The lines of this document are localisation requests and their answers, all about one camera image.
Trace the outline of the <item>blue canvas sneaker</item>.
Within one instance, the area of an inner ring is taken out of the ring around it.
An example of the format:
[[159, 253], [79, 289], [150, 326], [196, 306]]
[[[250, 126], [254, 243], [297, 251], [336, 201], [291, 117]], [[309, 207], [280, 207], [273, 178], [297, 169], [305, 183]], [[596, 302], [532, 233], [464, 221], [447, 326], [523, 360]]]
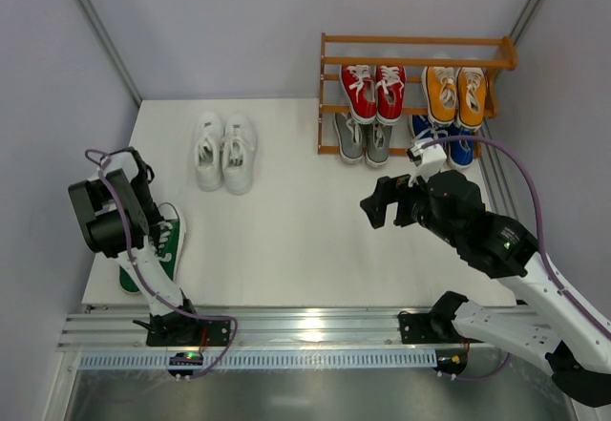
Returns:
[[[474, 131], [451, 125], [448, 136], [473, 136]], [[454, 169], [464, 170], [472, 166], [474, 162], [474, 143], [471, 140], [453, 140], [449, 143], [449, 163]]]
[[426, 116], [412, 116], [408, 122], [412, 142], [420, 140], [444, 139], [448, 128], [431, 123]]

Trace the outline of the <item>grey canvas sneaker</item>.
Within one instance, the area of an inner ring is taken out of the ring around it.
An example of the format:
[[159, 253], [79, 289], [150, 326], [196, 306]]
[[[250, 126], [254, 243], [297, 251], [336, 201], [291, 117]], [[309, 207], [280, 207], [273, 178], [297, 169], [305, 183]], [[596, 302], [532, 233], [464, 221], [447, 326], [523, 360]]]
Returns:
[[342, 161], [348, 164], [360, 162], [364, 157], [364, 135], [359, 123], [350, 113], [335, 113], [333, 127]]
[[387, 164], [390, 157], [392, 127], [374, 122], [367, 129], [366, 164], [379, 168]]

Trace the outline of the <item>red canvas sneaker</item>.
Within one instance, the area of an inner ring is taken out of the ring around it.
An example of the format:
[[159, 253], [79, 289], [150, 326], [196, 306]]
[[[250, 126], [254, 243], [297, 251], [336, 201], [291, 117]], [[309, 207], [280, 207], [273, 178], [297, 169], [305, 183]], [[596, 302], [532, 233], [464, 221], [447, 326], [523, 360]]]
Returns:
[[386, 126], [402, 115], [407, 76], [402, 66], [378, 66], [375, 70], [377, 120]]
[[373, 123], [377, 114], [375, 82], [368, 65], [342, 65], [340, 83], [352, 117], [362, 125]]

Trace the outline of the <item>orange canvas sneaker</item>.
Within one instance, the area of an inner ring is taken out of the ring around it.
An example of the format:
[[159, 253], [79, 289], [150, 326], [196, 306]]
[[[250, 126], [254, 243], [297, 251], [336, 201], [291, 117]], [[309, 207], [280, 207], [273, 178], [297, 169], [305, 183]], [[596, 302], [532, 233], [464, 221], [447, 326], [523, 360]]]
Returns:
[[476, 131], [484, 118], [485, 101], [488, 93], [487, 79], [481, 68], [462, 67], [456, 75], [458, 94], [457, 123], [459, 126]]
[[441, 127], [450, 126], [457, 106], [454, 68], [425, 67], [421, 74], [421, 84], [430, 123]]

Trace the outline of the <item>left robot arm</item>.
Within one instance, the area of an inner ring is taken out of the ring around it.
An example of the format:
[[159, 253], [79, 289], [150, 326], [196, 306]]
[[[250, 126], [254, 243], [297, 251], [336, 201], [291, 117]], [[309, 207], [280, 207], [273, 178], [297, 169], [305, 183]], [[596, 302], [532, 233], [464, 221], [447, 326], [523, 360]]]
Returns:
[[175, 205], [155, 204], [155, 173], [133, 147], [112, 153], [85, 151], [95, 173], [69, 186], [68, 193], [85, 240], [95, 253], [119, 266], [119, 283], [141, 293], [149, 320], [149, 347], [188, 345], [200, 323], [195, 308], [176, 284], [185, 223]]

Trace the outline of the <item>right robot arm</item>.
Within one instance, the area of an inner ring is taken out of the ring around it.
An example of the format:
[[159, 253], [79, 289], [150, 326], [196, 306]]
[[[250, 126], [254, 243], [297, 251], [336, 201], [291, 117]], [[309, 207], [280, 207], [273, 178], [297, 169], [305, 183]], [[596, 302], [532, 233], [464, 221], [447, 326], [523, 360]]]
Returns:
[[537, 239], [518, 221], [486, 209], [478, 185], [457, 171], [429, 179], [409, 175], [377, 180], [361, 200], [373, 228], [418, 224], [452, 247], [469, 267], [512, 290], [543, 319], [542, 327], [493, 313], [448, 291], [427, 314], [443, 342], [460, 338], [488, 343], [548, 374], [573, 400], [599, 408], [610, 403], [610, 324], [593, 325], [597, 313], [555, 269], [546, 269]]

